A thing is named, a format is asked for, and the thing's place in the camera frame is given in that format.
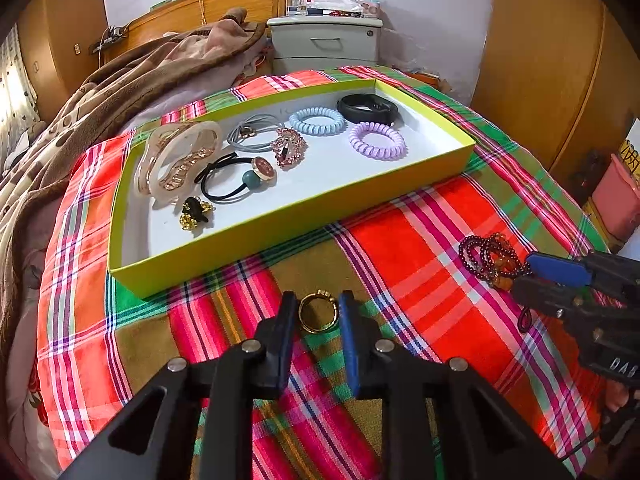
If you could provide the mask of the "right hand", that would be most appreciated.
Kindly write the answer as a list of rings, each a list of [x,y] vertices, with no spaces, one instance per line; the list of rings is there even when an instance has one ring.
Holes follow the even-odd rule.
[[[627,386],[614,380],[608,380],[605,385],[604,404],[606,408],[615,413],[623,408],[629,400],[629,389]]]

